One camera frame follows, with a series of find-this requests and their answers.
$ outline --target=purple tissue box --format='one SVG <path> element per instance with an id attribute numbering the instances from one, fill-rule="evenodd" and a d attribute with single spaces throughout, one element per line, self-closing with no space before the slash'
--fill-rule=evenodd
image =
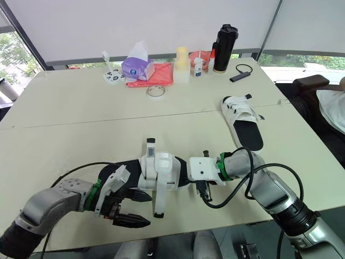
<path id="1" fill-rule="evenodd" d="M 122 73 L 129 78 L 147 81 L 155 72 L 152 59 L 148 62 L 139 58 L 126 58 L 122 63 Z"/>

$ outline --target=green ring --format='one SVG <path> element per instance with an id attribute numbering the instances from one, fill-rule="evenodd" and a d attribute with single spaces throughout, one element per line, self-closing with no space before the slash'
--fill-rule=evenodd
<path id="1" fill-rule="evenodd" d="M 225 171 L 225 166 L 223 163 L 218 162 L 217 163 L 218 168 L 220 169 L 220 172 L 222 173 L 223 177 L 225 178 L 226 181 L 231 181 L 232 179 L 227 175 Z"/>
<path id="2" fill-rule="evenodd" d="M 101 187 L 102 180 L 97 179 L 97 183 L 95 183 L 92 187 L 92 190 L 87 198 L 86 204 L 85 204 L 85 210 L 89 210 L 91 206 L 91 202 L 93 200 L 93 197 L 95 196 L 98 189 Z"/>

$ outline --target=small bottle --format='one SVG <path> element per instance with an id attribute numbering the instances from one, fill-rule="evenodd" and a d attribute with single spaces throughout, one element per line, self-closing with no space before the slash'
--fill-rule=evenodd
<path id="1" fill-rule="evenodd" d="M 201 51 L 199 50 L 199 57 L 194 59 L 194 77 L 200 77 L 203 70 L 203 60 L 201 58 Z"/>
<path id="2" fill-rule="evenodd" d="M 216 53 L 216 50 L 212 49 L 210 61 L 209 61 L 209 69 L 208 69 L 207 74 L 214 74 L 215 73 L 213 71 L 213 66 L 215 65 L 215 53 Z"/>

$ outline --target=table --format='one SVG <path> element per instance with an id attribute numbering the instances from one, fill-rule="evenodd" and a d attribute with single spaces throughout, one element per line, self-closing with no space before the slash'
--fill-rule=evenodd
<path id="1" fill-rule="evenodd" d="M 253 72 L 232 83 L 229 79 L 238 74 L 237 64 L 249 64 Z M 285 99 L 252 58 L 231 59 L 224 74 L 191 77 L 189 85 L 167 87 L 164 100 L 156 102 L 146 97 L 146 87 L 108 85 L 102 77 L 106 71 L 104 67 L 40 72 L 10 116 L 0 123 L 0 129 L 218 111 L 222 98 L 248 93 L 253 96 L 250 103 L 254 107 Z"/>
<path id="2" fill-rule="evenodd" d="M 264 140 L 260 155 L 264 160 L 296 170 L 310 209 L 344 206 L 343 168 L 293 106 L 268 105 L 255 110 L 265 117 L 259 121 Z M 146 149 L 148 137 L 156 138 L 156 150 L 168 151 L 184 160 L 202 156 L 205 149 L 211 156 L 235 149 L 220 111 L 0 130 L 0 206 L 6 208 L 0 233 L 32 194 L 49 187 L 62 173 L 89 162 L 138 158 Z M 94 182 L 100 169 L 85 168 L 71 177 Z M 288 171 L 273 171 L 298 193 L 298 185 Z M 225 187 L 212 186 L 215 203 L 228 196 L 237 183 L 238 180 Z M 112 226 L 108 220 L 95 218 L 92 212 L 71 212 L 53 229 L 47 249 L 81 248 L 270 219 L 255 201 L 244 198 L 244 188 L 222 209 L 207 207 L 196 194 L 195 186 L 169 192 L 167 204 L 164 218 L 156 219 L 151 202 L 125 200 L 123 213 L 140 214 L 151 221 L 149 227 L 142 229 Z"/>

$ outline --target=white bottle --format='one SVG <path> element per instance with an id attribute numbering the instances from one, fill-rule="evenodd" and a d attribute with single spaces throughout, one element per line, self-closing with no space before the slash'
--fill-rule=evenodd
<path id="1" fill-rule="evenodd" d="M 178 47 L 173 72 L 174 84 L 189 84 L 190 59 L 186 47 Z"/>
<path id="2" fill-rule="evenodd" d="M 199 57 L 194 59 L 194 77 L 200 77 L 203 70 L 203 60 L 201 58 L 201 50 L 199 50 Z"/>
<path id="3" fill-rule="evenodd" d="M 213 71 L 214 65 L 215 65 L 215 50 L 213 49 L 211 52 L 211 56 L 210 56 L 209 69 L 208 69 L 207 74 L 214 74 L 215 73 Z"/>

